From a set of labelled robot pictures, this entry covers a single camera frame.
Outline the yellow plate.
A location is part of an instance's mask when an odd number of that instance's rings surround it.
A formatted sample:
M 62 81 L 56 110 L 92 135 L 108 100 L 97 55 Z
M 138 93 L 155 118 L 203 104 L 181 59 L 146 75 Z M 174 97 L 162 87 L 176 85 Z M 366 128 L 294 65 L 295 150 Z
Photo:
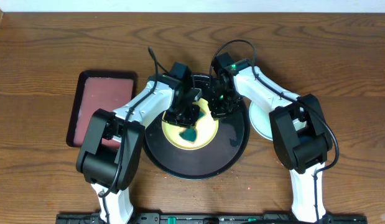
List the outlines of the yellow plate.
M 162 121 L 162 130 L 166 139 L 175 147 L 187 151 L 194 151 L 208 145 L 216 136 L 219 121 L 215 121 L 210 114 L 207 100 L 201 98 L 195 103 L 205 115 L 197 124 L 197 139 L 194 143 L 183 140 L 179 133 L 185 128 L 174 126 Z

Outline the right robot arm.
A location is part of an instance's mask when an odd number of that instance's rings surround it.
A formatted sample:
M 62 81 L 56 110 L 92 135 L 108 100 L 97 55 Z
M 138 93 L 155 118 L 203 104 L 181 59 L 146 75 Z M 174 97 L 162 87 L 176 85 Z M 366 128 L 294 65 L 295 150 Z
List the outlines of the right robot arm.
M 252 125 L 272 141 L 281 164 L 292 181 L 292 213 L 300 222 L 322 223 L 322 172 L 328 152 L 336 148 L 335 135 L 327 125 L 318 99 L 300 96 L 273 82 L 249 59 L 235 62 L 228 55 L 213 59 L 216 73 L 210 80 L 209 107 L 213 118 L 233 114 L 243 98 L 256 107 L 250 110 Z

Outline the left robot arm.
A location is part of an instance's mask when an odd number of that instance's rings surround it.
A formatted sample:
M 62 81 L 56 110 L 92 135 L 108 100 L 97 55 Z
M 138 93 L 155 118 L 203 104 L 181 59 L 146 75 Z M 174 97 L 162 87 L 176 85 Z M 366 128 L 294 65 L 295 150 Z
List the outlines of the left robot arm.
M 153 75 L 145 89 L 113 111 L 96 110 L 88 124 L 76 169 L 95 190 L 101 223 L 128 223 L 134 212 L 129 198 L 145 129 L 161 113 L 177 126 L 198 119 L 196 102 L 202 91 L 193 75 Z

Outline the light blue plate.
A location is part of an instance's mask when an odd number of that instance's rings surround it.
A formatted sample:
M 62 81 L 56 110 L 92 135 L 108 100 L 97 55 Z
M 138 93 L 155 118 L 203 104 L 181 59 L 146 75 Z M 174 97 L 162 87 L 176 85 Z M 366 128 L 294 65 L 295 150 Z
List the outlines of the light blue plate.
M 290 104 L 290 101 L 273 98 L 252 101 L 249 107 L 249 117 L 253 128 L 265 139 L 273 140 L 269 113 L 277 107 L 285 107 Z

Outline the green yellow sponge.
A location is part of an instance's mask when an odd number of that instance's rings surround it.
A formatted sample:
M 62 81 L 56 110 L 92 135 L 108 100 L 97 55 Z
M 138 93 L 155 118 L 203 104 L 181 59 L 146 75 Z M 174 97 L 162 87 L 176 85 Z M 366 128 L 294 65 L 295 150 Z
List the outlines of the green yellow sponge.
M 200 110 L 196 123 L 189 128 L 185 128 L 185 130 L 179 133 L 179 136 L 185 141 L 194 143 L 197 139 L 197 124 L 204 117 L 204 115 L 205 113 Z

